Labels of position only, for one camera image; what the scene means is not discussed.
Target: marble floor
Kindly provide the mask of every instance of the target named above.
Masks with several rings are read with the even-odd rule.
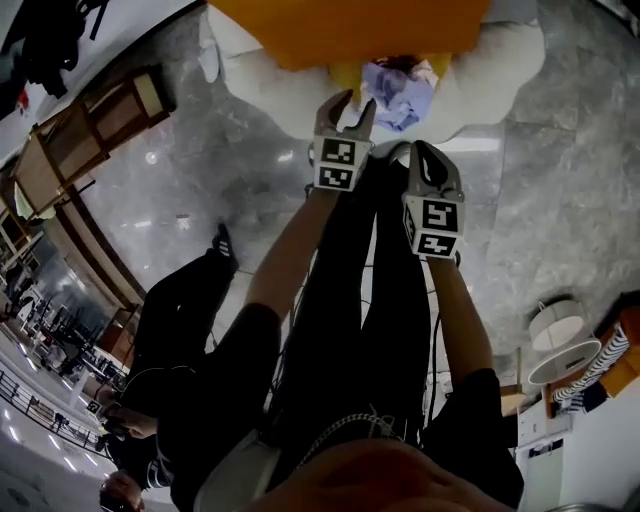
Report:
[[[83,198],[147,289],[199,256],[226,219],[243,272],[216,322],[219,337],[302,203],[311,169],[307,142],[221,80],[204,80],[198,16],[163,29],[112,71],[162,63],[178,107],[96,170]],[[517,347],[525,376],[535,360],[526,326],[539,300],[571,293],[591,326],[620,292],[640,287],[640,43],[586,0],[542,0],[539,21],[546,61],[507,119],[468,127],[445,146],[467,199],[462,270],[505,382]],[[370,279],[366,269],[365,299]]]

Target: white cushion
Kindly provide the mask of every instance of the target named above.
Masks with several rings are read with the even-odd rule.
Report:
[[[212,28],[220,47],[226,45],[228,33]],[[269,114],[282,131],[298,139],[313,136],[318,107],[340,90],[327,68],[286,71],[264,50],[233,58],[221,53],[221,61],[229,92]],[[427,119],[400,134],[375,126],[371,140],[437,144],[466,125],[498,123],[511,110],[518,89],[543,62],[544,38],[537,23],[483,25],[476,48],[456,56],[438,83]],[[355,110],[347,107],[341,126],[357,120]]]
[[[262,49],[255,37],[212,5],[207,9],[207,17],[223,58]]]

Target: shoe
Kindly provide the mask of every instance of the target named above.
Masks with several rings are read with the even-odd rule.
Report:
[[[218,224],[218,232],[211,241],[211,247],[213,247],[214,252],[218,253],[220,256],[229,258],[232,266],[237,270],[238,260],[236,260],[236,255],[233,252],[229,230],[224,222]]]

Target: railing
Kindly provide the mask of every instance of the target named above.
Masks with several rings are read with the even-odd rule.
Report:
[[[96,450],[98,434],[68,420],[59,412],[43,404],[32,394],[22,389],[20,384],[11,379],[3,370],[0,370],[0,398],[68,443],[108,458],[104,450]]]

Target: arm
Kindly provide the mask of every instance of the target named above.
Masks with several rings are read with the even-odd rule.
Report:
[[[158,420],[126,407],[121,407],[110,417],[122,420],[122,426],[129,429],[131,437],[145,439],[154,436],[158,432]]]
[[[493,368],[491,345],[453,260],[427,261],[436,286],[444,346],[455,387],[476,370]]]
[[[251,280],[246,304],[263,304],[283,321],[300,290],[338,192],[314,189],[273,244]]]

